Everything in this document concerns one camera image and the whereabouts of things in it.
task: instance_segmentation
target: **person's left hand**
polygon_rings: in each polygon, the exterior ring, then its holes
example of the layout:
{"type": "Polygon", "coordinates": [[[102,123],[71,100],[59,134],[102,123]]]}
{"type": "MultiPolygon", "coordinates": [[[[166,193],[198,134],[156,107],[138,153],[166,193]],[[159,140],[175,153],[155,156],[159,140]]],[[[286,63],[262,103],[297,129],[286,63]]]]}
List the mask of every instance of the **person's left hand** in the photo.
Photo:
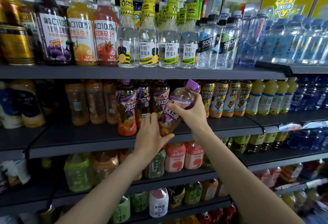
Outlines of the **person's left hand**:
{"type": "Polygon", "coordinates": [[[159,135],[157,113],[148,113],[146,117],[142,119],[140,130],[135,139],[133,154],[143,161],[143,169],[173,137],[174,134],[169,134],[165,137],[159,135]]]}

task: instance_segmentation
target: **forearm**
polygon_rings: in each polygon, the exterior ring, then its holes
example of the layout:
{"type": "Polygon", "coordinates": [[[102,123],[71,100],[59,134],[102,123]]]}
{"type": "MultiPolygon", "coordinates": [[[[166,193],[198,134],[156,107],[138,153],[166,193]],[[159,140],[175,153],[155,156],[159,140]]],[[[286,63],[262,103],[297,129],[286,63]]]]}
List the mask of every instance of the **forearm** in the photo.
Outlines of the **forearm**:
{"type": "Polygon", "coordinates": [[[142,168],[140,159],[137,159],[134,154],[130,154],[121,165],[60,218],[56,224],[106,224],[142,168]]]}
{"type": "Polygon", "coordinates": [[[212,131],[198,133],[195,137],[247,223],[304,223],[212,131]]]}

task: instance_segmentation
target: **gold can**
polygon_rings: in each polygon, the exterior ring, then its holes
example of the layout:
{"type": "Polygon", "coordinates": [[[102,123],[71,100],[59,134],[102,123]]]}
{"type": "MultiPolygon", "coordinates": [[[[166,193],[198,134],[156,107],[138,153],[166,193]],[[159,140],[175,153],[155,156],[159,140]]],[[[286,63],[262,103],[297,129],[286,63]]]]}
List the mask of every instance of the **gold can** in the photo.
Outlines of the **gold can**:
{"type": "Polygon", "coordinates": [[[32,43],[24,27],[0,25],[0,45],[9,64],[35,64],[32,43]]]}

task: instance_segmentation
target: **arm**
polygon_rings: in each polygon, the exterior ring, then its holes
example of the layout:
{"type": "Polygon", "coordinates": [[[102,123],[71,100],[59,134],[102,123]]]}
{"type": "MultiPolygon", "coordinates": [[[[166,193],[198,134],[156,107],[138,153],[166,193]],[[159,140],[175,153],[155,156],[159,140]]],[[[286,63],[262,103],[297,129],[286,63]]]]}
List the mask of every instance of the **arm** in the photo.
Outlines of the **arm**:
{"type": "Polygon", "coordinates": [[[161,138],[157,113],[147,114],[141,122],[134,152],[56,224],[106,224],[133,179],[173,137],[170,134],[161,138]]]}
{"type": "Polygon", "coordinates": [[[204,149],[245,221],[265,224],[304,223],[213,133],[207,124],[202,98],[200,94],[195,95],[196,103],[190,110],[183,110],[172,103],[168,103],[168,107],[190,127],[195,141],[204,149]]]}

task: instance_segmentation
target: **ice tea logo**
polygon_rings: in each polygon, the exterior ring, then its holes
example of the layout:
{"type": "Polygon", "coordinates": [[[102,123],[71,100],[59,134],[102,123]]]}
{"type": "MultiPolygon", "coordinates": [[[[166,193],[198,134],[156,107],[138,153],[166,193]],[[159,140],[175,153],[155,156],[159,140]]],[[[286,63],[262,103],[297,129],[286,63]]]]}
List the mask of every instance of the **ice tea logo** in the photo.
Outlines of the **ice tea logo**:
{"type": "Polygon", "coordinates": [[[295,0],[277,0],[274,15],[278,15],[279,18],[285,18],[290,15],[294,7],[295,0]]]}

